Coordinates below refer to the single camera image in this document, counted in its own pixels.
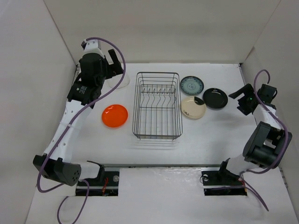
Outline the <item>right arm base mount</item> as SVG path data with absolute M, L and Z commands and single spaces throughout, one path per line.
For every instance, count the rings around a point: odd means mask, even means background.
M 205 196 L 247 196 L 244 184 L 238 177 L 221 174 L 219 170 L 203 169 L 200 182 Z

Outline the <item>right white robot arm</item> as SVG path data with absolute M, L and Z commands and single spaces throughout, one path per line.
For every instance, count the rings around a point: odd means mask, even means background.
M 277 89 L 266 84 L 257 93 L 252 85 L 247 84 L 229 95 L 238 100 L 238 110 L 244 115 L 251 113 L 254 116 L 257 127 L 245 144 L 243 153 L 221 163 L 216 172 L 218 182 L 226 184 L 245 172 L 254 172 L 258 168 L 274 169 L 279 165 L 292 140 L 292 133 L 286 130 L 276 115 L 276 106 L 272 104 L 276 95 Z

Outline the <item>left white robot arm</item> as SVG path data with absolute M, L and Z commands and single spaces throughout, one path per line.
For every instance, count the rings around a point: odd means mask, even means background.
M 102 94 L 104 82 L 117 75 L 124 78 L 126 65 L 119 60 L 114 49 L 108 51 L 112 63 L 97 50 L 86 52 L 79 60 L 80 73 L 67 95 L 65 110 L 52 141 L 42 155 L 36 155 L 33 164 L 39 171 L 37 188 L 41 188 L 41 178 L 58 182 L 59 185 L 73 186 L 89 179 L 94 185 L 104 181 L 104 168 L 96 162 L 72 163 L 72 151 L 87 116 L 95 103 L 108 96 L 113 90 Z

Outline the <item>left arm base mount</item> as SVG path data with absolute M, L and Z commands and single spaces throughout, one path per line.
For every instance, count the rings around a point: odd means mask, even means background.
M 89 183 L 89 196 L 118 196 L 120 168 L 106 167 L 100 179 L 87 179 Z

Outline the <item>cream and black plate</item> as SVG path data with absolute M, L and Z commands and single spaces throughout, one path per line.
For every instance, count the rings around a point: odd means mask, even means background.
M 206 104 L 199 97 L 186 97 L 181 101 L 181 112 L 190 119 L 200 119 L 206 113 Z

